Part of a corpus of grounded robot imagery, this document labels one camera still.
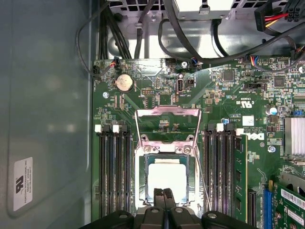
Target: chip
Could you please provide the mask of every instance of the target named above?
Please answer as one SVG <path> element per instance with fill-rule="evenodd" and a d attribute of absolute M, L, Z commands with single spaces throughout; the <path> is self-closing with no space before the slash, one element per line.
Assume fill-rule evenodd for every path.
<path fill-rule="evenodd" d="M 242 174 L 241 174 L 241 172 L 239 172 L 239 171 L 236 171 L 236 180 L 237 180 L 238 182 L 241 182 L 241 180 L 242 180 Z"/>
<path fill-rule="evenodd" d="M 205 104 L 213 104 L 213 99 L 206 99 Z"/>
<path fill-rule="evenodd" d="M 234 80 L 234 71 L 224 71 L 223 81 L 233 81 Z"/>
<path fill-rule="evenodd" d="M 240 138 L 236 138 L 235 149 L 242 151 L 242 140 Z"/>
<path fill-rule="evenodd" d="M 204 111 L 212 113 L 213 107 L 212 106 L 207 106 Z"/>
<path fill-rule="evenodd" d="M 241 203 L 241 201 L 239 200 L 239 198 L 236 198 L 235 199 L 235 206 L 236 206 L 236 208 L 240 211 L 241 210 L 241 205 L 242 205 L 242 203 Z"/>
<path fill-rule="evenodd" d="M 285 87 L 285 77 L 284 76 L 274 77 L 274 87 Z"/>

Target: ram slot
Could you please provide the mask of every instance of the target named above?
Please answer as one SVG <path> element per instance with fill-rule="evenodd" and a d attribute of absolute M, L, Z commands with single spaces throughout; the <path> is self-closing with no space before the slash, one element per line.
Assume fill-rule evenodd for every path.
<path fill-rule="evenodd" d="M 231 216 L 232 215 L 232 207 L 233 207 L 233 198 L 232 198 L 232 175 L 233 175 L 233 142 L 234 142 L 234 131 L 225 131 L 225 140 L 224 140 L 224 214 Z"/>
<path fill-rule="evenodd" d="M 218 133 L 218 167 L 217 167 L 217 175 L 218 175 L 218 206 L 216 208 L 219 212 L 224 212 L 224 170 L 223 166 L 224 155 L 225 155 L 225 136 L 223 132 Z"/>
<path fill-rule="evenodd" d="M 113 178 L 114 178 L 114 168 L 113 168 L 113 158 L 114 158 L 114 137 L 112 134 L 107 136 L 107 152 L 108 152 L 108 214 L 113 212 Z"/>
<path fill-rule="evenodd" d="M 115 210 L 121 210 L 121 185 L 122 185 L 122 135 L 116 134 L 116 144 L 115 144 L 115 200 L 116 206 Z"/>
<path fill-rule="evenodd" d="M 217 197 L 217 181 L 218 181 L 218 175 L 217 175 L 217 152 L 218 152 L 218 138 L 217 138 L 217 132 L 216 130 L 213 131 L 213 137 L 212 137 L 212 147 L 210 150 L 210 182 L 211 182 L 211 194 L 210 194 L 210 199 L 211 199 L 211 210 L 216 210 L 217 209 L 217 201 L 215 201 Z"/>
<path fill-rule="evenodd" d="M 125 210 L 131 211 L 130 198 L 131 198 L 131 138 L 130 134 L 126 132 L 124 134 L 124 146 L 125 146 Z"/>
<path fill-rule="evenodd" d="M 205 131 L 204 133 L 204 159 L 203 159 L 203 168 L 204 168 L 204 181 L 206 185 L 206 190 L 208 193 L 209 201 L 212 201 L 213 197 L 213 160 L 211 155 L 213 155 L 213 132 Z M 208 211 L 209 205 L 208 200 L 203 191 L 203 210 Z"/>
<path fill-rule="evenodd" d="M 107 201 L 106 201 L 106 192 L 105 187 L 107 187 L 107 170 L 106 170 L 106 136 L 104 133 L 100 135 L 100 190 L 101 190 L 101 198 L 100 198 L 100 217 L 104 217 L 107 215 Z"/>
<path fill-rule="evenodd" d="M 202 161 L 202 168 L 203 168 L 203 178 L 206 185 L 206 190 L 209 196 L 210 193 L 210 182 L 209 182 L 209 145 L 210 145 L 210 135 L 207 131 L 204 132 L 203 138 L 203 161 Z M 204 190 L 202 192 L 203 197 L 203 211 L 208 211 L 208 202 L 205 196 Z"/>

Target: black cable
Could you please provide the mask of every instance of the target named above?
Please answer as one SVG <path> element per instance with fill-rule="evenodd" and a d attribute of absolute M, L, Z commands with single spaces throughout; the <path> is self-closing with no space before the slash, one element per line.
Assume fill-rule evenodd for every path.
<path fill-rule="evenodd" d="M 156 0 L 150 0 L 148 4 L 145 6 L 144 10 L 142 11 L 140 18 L 138 20 L 138 23 L 143 23 L 145 15 L 148 14 L 148 12 L 153 7 Z M 143 35 L 143 29 L 137 29 L 137 44 L 135 46 L 134 50 L 134 58 L 139 59 L 140 58 L 140 50 L 142 45 L 142 35 Z"/>
<path fill-rule="evenodd" d="M 102 34 L 102 41 L 100 49 L 102 49 L 102 58 L 104 60 L 108 59 L 108 33 L 107 33 L 107 20 L 106 16 L 103 14 L 101 15 L 101 34 Z"/>
<path fill-rule="evenodd" d="M 278 70 L 268 70 L 268 69 L 264 69 L 260 66 L 257 66 L 257 65 L 254 65 L 254 68 L 256 69 L 259 69 L 263 72 L 266 72 L 266 73 L 281 73 L 281 72 L 285 72 L 293 67 L 295 67 L 301 60 L 303 60 L 305 58 L 305 52 L 303 52 L 296 60 L 293 64 L 289 65 L 288 67 L 286 68 L 283 68 L 283 69 L 278 69 Z"/>
<path fill-rule="evenodd" d="M 177 59 L 177 60 L 180 60 L 180 61 L 186 61 L 186 62 L 190 61 L 190 60 L 191 60 L 190 58 L 180 57 L 180 56 L 177 56 L 177 55 L 174 54 L 174 53 L 171 53 L 171 52 L 168 51 L 168 50 L 165 48 L 165 46 L 163 45 L 163 43 L 162 43 L 162 31 L 163 31 L 163 24 L 164 24 L 165 22 L 169 22 L 169 20 L 168 20 L 168 19 L 163 19 L 163 20 L 160 22 L 160 24 L 159 24 L 159 29 L 158 29 L 158 41 L 159 41 L 159 46 L 160 46 L 160 48 L 162 49 L 162 51 L 163 51 L 165 54 L 169 55 L 170 57 L 172 57 L 172 58 L 174 58 L 174 59 Z"/>
<path fill-rule="evenodd" d="M 113 35 L 116 34 L 117 38 L 120 40 L 120 43 L 122 44 L 122 47 L 123 47 L 123 50 L 124 50 L 124 53 L 125 53 L 125 56 L 126 56 L 126 58 L 124 58 L 124 59 L 131 59 L 132 56 L 131 56 L 130 51 L 128 49 L 127 42 L 126 42 L 126 40 L 125 40 L 125 38 L 122 34 L 121 29 L 119 28 L 118 24 L 116 23 L 116 21 L 114 19 L 114 16 L 113 16 L 113 13 L 110 10 L 110 8 L 106 9 L 106 17 L 107 17 L 109 27 L 112 26 L 112 29 L 111 29 L 112 34 Z"/>
<path fill-rule="evenodd" d="M 194 56 L 199 62 L 202 62 L 204 64 L 223 64 L 225 62 L 234 60 L 234 59 L 239 59 L 239 58 L 243 58 L 247 55 L 253 54 L 255 52 L 258 52 L 262 49 L 264 49 L 265 47 L 273 44 L 274 42 L 278 41 L 279 39 L 293 33 L 296 32 L 300 29 L 305 29 L 305 22 L 302 22 L 296 26 L 294 26 L 293 28 L 283 32 L 281 35 L 276 36 L 268 41 L 266 41 L 263 44 L 260 44 L 254 48 L 251 48 L 249 50 L 234 54 L 234 55 L 230 55 L 230 56 L 226 56 L 226 57 L 221 57 L 221 58 L 202 58 L 197 51 L 193 48 L 193 46 L 190 44 L 190 42 L 188 41 L 188 39 L 186 38 L 185 34 L 183 33 L 180 24 L 178 22 L 178 19 L 175 15 L 173 6 L 171 4 L 171 0 L 164 0 L 164 6 L 165 6 L 165 10 L 168 14 L 168 18 L 170 20 L 170 23 L 179 39 L 179 41 L 181 42 L 181 44 L 191 53 L 192 56 Z"/>
<path fill-rule="evenodd" d="M 215 45 L 218 48 L 219 52 L 223 56 L 229 56 L 227 52 L 223 49 L 223 47 L 220 44 L 219 37 L 218 37 L 218 26 L 221 24 L 222 19 L 213 19 L 212 20 L 212 27 L 213 27 L 213 38 L 215 41 Z"/>
<path fill-rule="evenodd" d="M 89 70 L 89 68 L 87 67 L 87 65 L 86 65 L 86 63 L 85 63 L 85 61 L 84 61 L 84 59 L 83 59 L 83 57 L 82 57 L 82 55 L 81 55 L 81 48 L 80 48 L 80 33 L 81 33 L 82 29 L 83 29 L 87 24 L 89 24 L 92 20 L 94 20 L 97 16 L 99 16 L 100 13 L 101 13 L 109 4 L 110 4 L 110 2 L 105 2 L 105 3 L 101 6 L 101 8 L 100 8 L 98 11 L 96 11 L 87 21 L 85 21 L 85 22 L 81 25 L 81 27 L 76 31 L 76 35 L 75 35 L 77 55 L 78 55 L 78 57 L 79 57 L 79 59 L 80 59 L 80 61 L 81 61 L 81 64 L 82 64 L 82 66 L 84 67 L 84 69 L 86 70 L 86 72 L 87 72 L 88 74 L 90 74 L 90 75 L 92 75 L 92 76 L 95 76 L 95 77 L 101 77 L 101 76 L 103 76 L 103 75 L 105 74 L 105 72 L 106 72 L 105 70 L 106 70 L 107 68 L 106 68 L 101 74 L 95 74 L 95 73 L 93 73 L 92 71 Z"/>
<path fill-rule="evenodd" d="M 114 38 L 114 40 L 115 40 L 115 44 L 116 44 L 116 46 L 117 46 L 118 49 L 119 49 L 119 53 L 120 53 L 121 57 L 122 57 L 123 59 L 127 59 L 126 52 L 125 52 L 125 50 L 124 50 L 124 48 L 123 48 L 123 45 L 122 45 L 122 43 L 121 43 L 121 40 L 119 39 L 117 33 L 115 32 L 115 29 L 114 29 L 114 27 L 113 27 L 113 24 L 112 24 L 112 23 L 109 23 L 108 17 L 107 17 L 107 22 L 108 22 L 108 26 L 109 26 L 109 28 L 110 28 L 110 30 L 111 30 L 111 32 L 112 32 L 113 38 Z"/>
<path fill-rule="evenodd" d="M 274 29 L 271 29 L 271 28 L 269 28 L 269 27 L 266 28 L 266 30 L 264 31 L 264 33 L 267 34 L 267 35 L 269 35 L 269 36 L 274 36 L 274 37 L 276 37 L 276 36 L 278 36 L 278 35 L 281 34 L 281 32 L 276 31 L 276 30 L 274 30 Z M 288 44 L 290 45 L 290 49 L 291 49 L 291 50 L 296 50 L 295 41 L 294 41 L 291 37 L 285 36 L 285 37 L 283 37 L 283 39 L 285 39 L 285 40 L 288 42 Z"/>
<path fill-rule="evenodd" d="M 176 56 L 175 54 L 169 52 L 165 47 L 164 45 L 162 44 L 162 25 L 165 23 L 165 22 L 168 22 L 169 20 L 168 19 L 164 19 L 160 22 L 160 25 L 159 25 L 159 32 L 158 32 L 158 41 L 159 41 L 159 45 L 161 47 L 161 49 L 163 50 L 163 52 L 165 52 L 167 55 L 173 57 L 173 58 L 176 58 L 178 60 L 182 60 L 182 61 L 190 61 L 191 59 L 185 59 L 185 58 L 182 58 L 182 57 L 178 57 Z M 253 54 L 253 53 L 256 53 L 266 47 L 268 47 L 269 45 L 273 44 L 274 42 L 278 41 L 279 39 L 283 38 L 284 36 L 287 36 L 288 34 L 291 34 L 299 29 L 304 29 L 305 28 L 305 23 L 303 22 L 302 24 L 299 24 L 285 32 L 283 32 L 281 35 L 277 36 L 277 37 L 273 37 L 272 39 L 266 41 L 265 43 L 263 44 L 260 44 L 258 46 L 255 46 L 251 49 L 248 49 L 248 50 L 245 50 L 243 52 L 240 52 L 240 53 L 237 53 L 237 54 L 234 54 L 234 55 L 231 55 L 231 56 L 227 56 L 227 57 L 221 57 L 221 58 L 211 58 L 211 59 L 207 59 L 207 58 L 201 58 L 201 60 L 203 59 L 204 61 L 205 60 L 208 60 L 206 61 L 205 63 L 206 64 L 223 64 L 225 62 L 228 62 L 228 61 L 231 61 L 231 60 L 234 60 L 234 59 L 239 59 L 239 58 L 243 58 L 247 55 L 250 55 L 250 54 Z"/>

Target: yellow cable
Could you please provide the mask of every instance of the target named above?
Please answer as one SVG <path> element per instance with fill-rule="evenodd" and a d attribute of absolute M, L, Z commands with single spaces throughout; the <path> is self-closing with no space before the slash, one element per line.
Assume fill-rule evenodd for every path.
<path fill-rule="evenodd" d="M 253 56 L 250 56 L 251 64 L 254 66 Z"/>
<path fill-rule="evenodd" d="M 272 22 L 266 24 L 266 28 L 268 28 L 270 25 L 273 25 L 273 24 L 276 23 L 278 20 L 279 20 L 279 19 L 277 19 L 277 20 L 275 20 L 275 21 L 272 21 Z"/>

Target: motherboard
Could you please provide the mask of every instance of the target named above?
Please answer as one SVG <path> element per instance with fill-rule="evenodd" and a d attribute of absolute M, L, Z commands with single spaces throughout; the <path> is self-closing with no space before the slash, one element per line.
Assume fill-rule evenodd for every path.
<path fill-rule="evenodd" d="M 276 70 L 290 58 L 257 62 Z M 121 60 L 93 81 L 92 122 L 92 220 L 171 188 L 198 217 L 305 228 L 305 61 L 265 73 L 244 60 Z"/>

